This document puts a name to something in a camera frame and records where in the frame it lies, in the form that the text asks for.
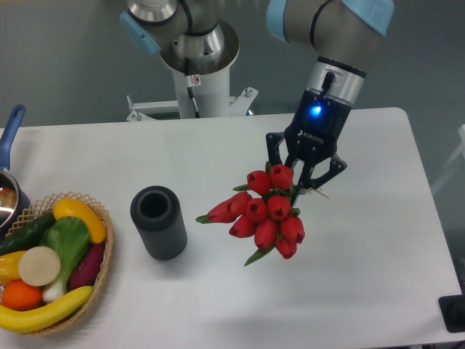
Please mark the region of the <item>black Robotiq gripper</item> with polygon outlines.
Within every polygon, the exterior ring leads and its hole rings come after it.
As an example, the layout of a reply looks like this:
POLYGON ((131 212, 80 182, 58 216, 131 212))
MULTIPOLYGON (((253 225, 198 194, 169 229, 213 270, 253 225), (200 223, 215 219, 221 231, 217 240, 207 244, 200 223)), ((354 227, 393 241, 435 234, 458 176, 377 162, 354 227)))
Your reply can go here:
POLYGON ((309 189, 318 189, 347 168, 337 151, 337 140, 352 107, 327 97, 304 91, 291 124, 284 132, 269 132, 265 136, 268 161, 272 165, 283 164, 293 169, 297 160, 304 163, 297 181, 292 203, 309 189), (280 145, 286 144, 288 155, 282 161, 280 145), (329 161, 328 171, 312 177, 317 164, 329 161))

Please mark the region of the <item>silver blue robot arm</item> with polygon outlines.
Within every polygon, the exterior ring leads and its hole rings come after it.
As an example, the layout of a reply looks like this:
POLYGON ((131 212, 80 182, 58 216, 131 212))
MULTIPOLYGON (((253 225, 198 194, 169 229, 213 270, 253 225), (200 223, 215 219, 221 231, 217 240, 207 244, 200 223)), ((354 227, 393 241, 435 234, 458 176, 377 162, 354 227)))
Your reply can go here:
MULTIPOLYGON (((266 136, 271 164, 303 168, 292 196, 316 190, 346 169, 337 140, 387 34, 392 1, 271 1, 268 31, 318 53, 291 124, 266 136)), ((129 1, 120 14, 126 35, 171 69, 184 119, 230 112, 229 69, 238 36, 216 1, 129 1)))

